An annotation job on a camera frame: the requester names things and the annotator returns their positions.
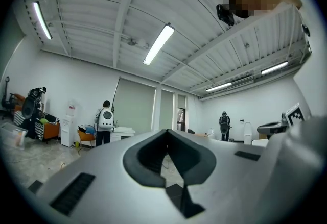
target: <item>black backpack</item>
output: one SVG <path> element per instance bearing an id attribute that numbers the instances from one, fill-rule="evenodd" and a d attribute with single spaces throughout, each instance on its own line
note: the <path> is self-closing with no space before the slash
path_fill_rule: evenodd
<path id="1" fill-rule="evenodd" d="M 223 123 L 228 123 L 227 115 L 223 115 L 223 116 L 221 117 L 220 124 L 223 124 Z"/>

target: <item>qr code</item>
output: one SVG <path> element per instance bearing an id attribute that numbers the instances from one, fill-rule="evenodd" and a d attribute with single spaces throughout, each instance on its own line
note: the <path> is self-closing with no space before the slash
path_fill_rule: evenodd
<path id="1" fill-rule="evenodd" d="M 295 109 L 292 113 L 288 114 L 287 117 L 291 125 L 296 125 L 305 120 L 300 108 Z"/>

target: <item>person in black clothing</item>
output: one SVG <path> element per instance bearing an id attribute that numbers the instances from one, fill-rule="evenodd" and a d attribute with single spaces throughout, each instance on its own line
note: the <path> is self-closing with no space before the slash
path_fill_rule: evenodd
<path id="1" fill-rule="evenodd" d="M 228 141 L 229 139 L 229 128 L 230 128 L 230 118 L 227 115 L 227 112 L 223 112 L 223 114 L 220 116 L 219 118 L 219 125 L 221 125 L 222 123 L 227 123 L 228 124 L 228 131 L 226 133 L 226 140 L 225 140 L 225 134 L 221 135 L 221 140 L 222 141 Z"/>
<path id="2" fill-rule="evenodd" d="M 109 108 L 110 107 L 110 101 L 104 101 L 103 108 Z M 98 123 L 99 116 L 102 109 L 98 109 L 95 117 L 95 123 Z M 102 145 L 103 143 L 109 143 L 110 142 L 110 131 L 107 131 L 106 129 L 101 128 L 100 126 L 97 127 L 97 138 L 96 138 L 96 147 Z"/>

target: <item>gray roller blind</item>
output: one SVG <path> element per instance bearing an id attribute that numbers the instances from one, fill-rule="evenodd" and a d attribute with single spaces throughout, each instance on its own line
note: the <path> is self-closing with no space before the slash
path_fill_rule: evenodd
<path id="1" fill-rule="evenodd" d="M 155 88 L 120 79 L 113 101 L 114 121 L 136 134 L 150 132 Z"/>
<path id="2" fill-rule="evenodd" d="M 0 79 L 5 71 L 14 50 L 24 38 L 24 33 L 16 20 L 12 9 L 9 9 L 4 22 L 0 26 Z"/>
<path id="3" fill-rule="evenodd" d="M 174 94 L 161 91 L 159 129 L 171 129 L 173 124 L 173 102 Z"/>
<path id="4" fill-rule="evenodd" d="M 178 95 L 178 108 L 185 109 L 185 96 Z"/>

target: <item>blue cloth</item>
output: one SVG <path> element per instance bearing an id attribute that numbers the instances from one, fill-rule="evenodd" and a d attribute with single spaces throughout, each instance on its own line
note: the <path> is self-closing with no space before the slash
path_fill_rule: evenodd
<path id="1" fill-rule="evenodd" d="M 95 135 L 96 134 L 96 130 L 93 127 L 85 127 L 86 128 L 86 134 L 92 134 Z"/>

